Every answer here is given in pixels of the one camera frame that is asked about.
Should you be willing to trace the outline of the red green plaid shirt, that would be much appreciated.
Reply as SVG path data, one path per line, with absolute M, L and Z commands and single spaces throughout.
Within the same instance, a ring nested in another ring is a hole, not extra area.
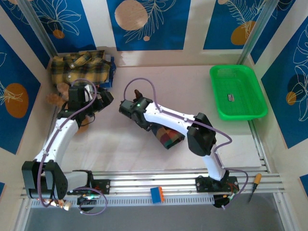
M 153 124 L 151 131 L 167 150 L 185 139 L 180 132 L 160 124 Z

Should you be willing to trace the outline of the green plastic basket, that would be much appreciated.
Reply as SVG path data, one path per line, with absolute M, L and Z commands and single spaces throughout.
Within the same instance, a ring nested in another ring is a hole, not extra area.
M 266 116 L 267 104 L 254 71 L 245 65 L 215 65 L 209 71 L 219 118 L 248 121 Z M 234 101 L 228 101 L 228 94 Z

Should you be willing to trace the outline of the brown teddy bear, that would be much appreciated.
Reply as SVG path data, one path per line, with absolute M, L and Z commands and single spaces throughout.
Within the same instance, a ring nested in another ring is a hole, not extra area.
M 58 93 L 50 93 L 46 96 L 46 101 L 48 104 L 51 104 L 56 107 L 56 114 L 60 112 L 60 109 L 64 105 L 65 102 L 68 101 L 68 89 L 69 85 L 66 83 L 60 83 L 56 86 Z M 86 116 L 86 118 L 82 121 L 81 127 L 77 131 L 77 134 L 84 133 L 89 128 L 89 117 Z

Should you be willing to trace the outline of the yellow black plaid shirt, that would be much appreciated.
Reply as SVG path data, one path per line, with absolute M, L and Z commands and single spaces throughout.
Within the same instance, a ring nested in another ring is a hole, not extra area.
M 86 79 L 95 85 L 105 83 L 109 77 L 110 62 L 105 59 L 105 51 L 81 51 L 65 56 L 54 56 L 51 61 L 51 81 L 53 85 L 71 84 L 77 79 Z

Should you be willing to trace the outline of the blue orange toy brick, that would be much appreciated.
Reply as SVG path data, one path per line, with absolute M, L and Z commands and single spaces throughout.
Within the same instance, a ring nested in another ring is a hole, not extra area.
M 162 203 L 165 201 L 162 187 L 154 187 L 150 189 L 151 192 L 151 199 L 153 204 Z

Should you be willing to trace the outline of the aluminium rail frame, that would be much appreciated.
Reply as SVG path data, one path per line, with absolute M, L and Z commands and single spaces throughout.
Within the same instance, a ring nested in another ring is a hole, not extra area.
M 250 194 L 255 176 L 262 175 L 256 193 L 282 193 L 285 187 L 278 173 L 270 173 L 264 166 L 244 168 L 249 179 L 242 193 Z M 148 196 L 150 188 L 161 186 L 165 196 L 197 194 L 195 178 L 208 176 L 206 169 L 94 171 L 95 179 L 110 179 L 110 196 Z

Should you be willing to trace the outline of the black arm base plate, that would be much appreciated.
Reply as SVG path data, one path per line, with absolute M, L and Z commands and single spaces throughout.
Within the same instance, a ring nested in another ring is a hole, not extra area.
M 92 182 L 90 182 L 86 187 L 93 188 L 97 191 L 100 191 L 102 194 L 109 194 L 110 188 L 111 188 L 111 180 L 109 179 L 94 179 Z M 73 190 L 67 192 L 67 195 L 99 195 L 98 192 L 89 190 L 89 189 L 83 189 L 83 190 Z
M 198 193 L 236 193 L 239 191 L 237 181 L 237 178 L 234 176 L 229 176 L 221 181 L 210 177 L 198 176 L 195 178 L 195 186 Z

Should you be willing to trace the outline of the aluminium corner post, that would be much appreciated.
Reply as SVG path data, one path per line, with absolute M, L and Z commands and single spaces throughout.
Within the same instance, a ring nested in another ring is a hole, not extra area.
M 255 26 L 253 27 L 236 64 L 244 64 L 252 49 L 255 47 L 256 42 L 261 36 L 266 24 L 268 23 L 272 13 L 274 12 L 279 0 L 266 0 L 263 10 L 261 11 L 259 18 L 257 19 Z
M 58 55 L 58 52 L 48 36 L 44 26 L 42 25 L 39 17 L 37 16 L 35 10 L 33 9 L 31 2 L 28 0 L 16 0 L 17 5 L 31 26 L 32 30 L 40 40 L 45 51 L 50 58 Z

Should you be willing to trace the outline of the orange handled screwdriver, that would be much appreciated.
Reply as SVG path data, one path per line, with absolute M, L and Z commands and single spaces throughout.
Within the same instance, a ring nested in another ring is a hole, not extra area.
M 250 203 L 252 197 L 253 197 L 253 194 L 256 190 L 256 188 L 258 187 L 258 185 L 260 184 L 260 181 L 262 179 L 262 174 L 258 173 L 256 176 L 255 176 L 255 179 L 254 179 L 254 182 L 253 182 L 253 188 L 252 188 L 252 191 L 251 191 L 251 194 L 249 196 L 249 199 L 248 199 L 248 203 Z

